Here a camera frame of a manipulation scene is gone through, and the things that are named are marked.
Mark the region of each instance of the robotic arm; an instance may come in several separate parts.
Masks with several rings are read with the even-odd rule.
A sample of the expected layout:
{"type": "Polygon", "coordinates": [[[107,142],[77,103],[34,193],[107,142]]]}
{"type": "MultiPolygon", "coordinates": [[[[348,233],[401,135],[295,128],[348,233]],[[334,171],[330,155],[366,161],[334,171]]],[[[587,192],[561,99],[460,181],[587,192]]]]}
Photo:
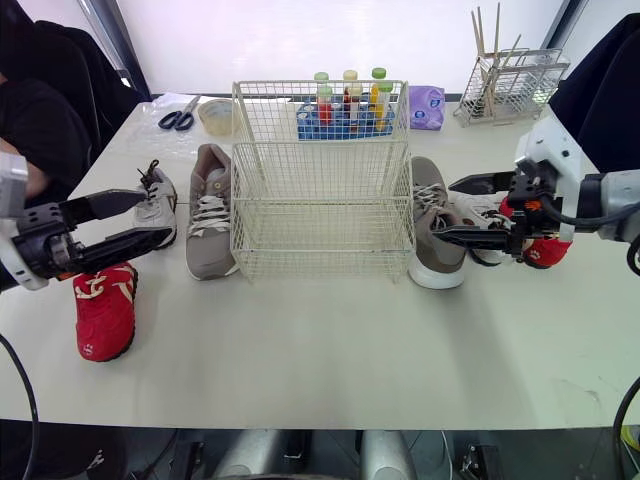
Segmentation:
{"type": "Polygon", "coordinates": [[[24,210],[26,183],[25,159],[0,152],[0,291],[17,285],[37,290],[53,277],[97,272],[150,252],[171,233],[132,228],[85,247],[71,236],[77,225],[126,212],[146,194],[107,190],[24,210]]]}
{"type": "Polygon", "coordinates": [[[640,170],[582,175],[580,146],[551,113],[518,144],[514,171],[470,175],[449,188],[472,195],[508,191],[514,209],[509,230],[455,226],[434,232],[464,246],[502,250],[522,258],[527,239],[598,232],[602,239],[630,243],[627,263],[640,275],[640,170]]]}

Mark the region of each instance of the red shoe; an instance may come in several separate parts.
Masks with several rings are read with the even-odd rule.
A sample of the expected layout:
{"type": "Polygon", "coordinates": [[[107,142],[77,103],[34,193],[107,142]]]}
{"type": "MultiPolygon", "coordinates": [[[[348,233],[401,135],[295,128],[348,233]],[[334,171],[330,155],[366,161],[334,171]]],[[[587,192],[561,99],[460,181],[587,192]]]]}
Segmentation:
{"type": "MultiPolygon", "coordinates": [[[[500,204],[500,213],[511,217],[513,209],[505,197],[500,204]]],[[[522,252],[524,263],[533,268],[549,268],[564,258],[573,242],[561,242],[557,238],[536,238],[522,252]]]]}
{"type": "Polygon", "coordinates": [[[127,351],[135,333],[137,284],[138,272],[126,262],[73,279],[78,352],[83,358],[106,362],[127,351]]]}

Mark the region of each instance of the blue test tube rack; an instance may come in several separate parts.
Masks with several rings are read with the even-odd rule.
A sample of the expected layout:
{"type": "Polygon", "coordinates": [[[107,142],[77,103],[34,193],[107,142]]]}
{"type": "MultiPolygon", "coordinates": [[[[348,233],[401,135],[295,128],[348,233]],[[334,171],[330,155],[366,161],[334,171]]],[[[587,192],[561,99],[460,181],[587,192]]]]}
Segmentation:
{"type": "Polygon", "coordinates": [[[392,111],[387,112],[383,119],[385,128],[378,130],[376,123],[381,119],[376,119],[375,112],[369,110],[371,105],[368,102],[360,103],[358,120],[352,121],[350,112],[344,111],[342,96],[331,100],[331,121],[328,125],[320,123],[318,105],[311,100],[296,111],[299,140],[354,140],[391,135],[393,132],[395,114],[392,111]]]}

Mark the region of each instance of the dish drying rack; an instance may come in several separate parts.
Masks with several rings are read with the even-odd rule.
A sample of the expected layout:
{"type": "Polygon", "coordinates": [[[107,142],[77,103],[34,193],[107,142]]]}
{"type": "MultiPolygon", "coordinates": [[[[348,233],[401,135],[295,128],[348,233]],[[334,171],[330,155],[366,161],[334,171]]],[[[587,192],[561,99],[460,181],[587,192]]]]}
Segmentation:
{"type": "MultiPolygon", "coordinates": [[[[346,83],[356,82],[326,85],[341,95],[346,83]]],[[[314,105],[316,88],[314,81],[233,85],[233,256],[249,280],[398,279],[415,251],[406,83],[394,82],[393,116],[384,116],[393,118],[390,133],[358,140],[300,139],[296,115],[314,105]]]]}
{"type": "Polygon", "coordinates": [[[466,127],[537,118],[569,67],[561,49],[511,49],[479,55],[453,115],[466,127]]]}

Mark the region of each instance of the white wire basket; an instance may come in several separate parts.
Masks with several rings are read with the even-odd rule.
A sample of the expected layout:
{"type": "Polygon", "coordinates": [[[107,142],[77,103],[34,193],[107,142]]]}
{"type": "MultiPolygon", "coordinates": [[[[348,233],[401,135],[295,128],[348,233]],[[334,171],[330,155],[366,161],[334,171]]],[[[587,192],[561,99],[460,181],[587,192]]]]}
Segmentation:
{"type": "Polygon", "coordinates": [[[241,142],[405,140],[409,128],[407,82],[384,80],[386,105],[373,103],[375,81],[243,81],[233,84],[234,136],[241,142]],[[321,103],[319,87],[331,95],[321,103]],[[359,98],[349,89],[360,89],[359,98]]]}
{"type": "Polygon", "coordinates": [[[415,251],[411,208],[406,141],[234,146],[231,249],[250,280],[398,279],[415,251]]]}
{"type": "Polygon", "coordinates": [[[537,118],[569,67],[561,49],[503,50],[479,56],[454,116],[462,126],[537,118]]]}

